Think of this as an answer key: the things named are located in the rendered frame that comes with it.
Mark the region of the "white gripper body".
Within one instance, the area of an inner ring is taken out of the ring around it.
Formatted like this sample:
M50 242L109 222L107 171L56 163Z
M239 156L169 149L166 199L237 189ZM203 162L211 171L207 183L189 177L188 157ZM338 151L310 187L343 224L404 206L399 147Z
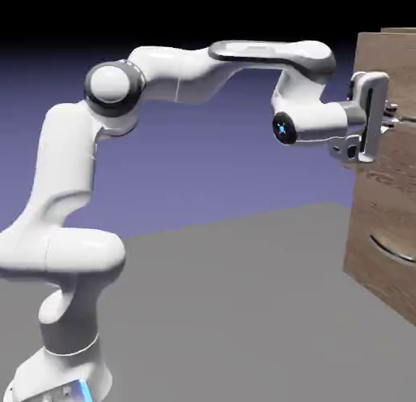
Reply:
M358 162L375 160L382 134L388 82L388 74L381 71L358 71L351 77L348 124L362 126L356 153Z

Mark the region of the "brown wooden cabinet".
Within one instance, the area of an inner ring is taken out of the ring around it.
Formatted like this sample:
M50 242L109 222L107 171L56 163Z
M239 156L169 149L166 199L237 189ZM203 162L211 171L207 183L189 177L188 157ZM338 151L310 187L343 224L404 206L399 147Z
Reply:
M416 28L357 38L355 71L385 71L400 122L356 180L344 272L416 326Z

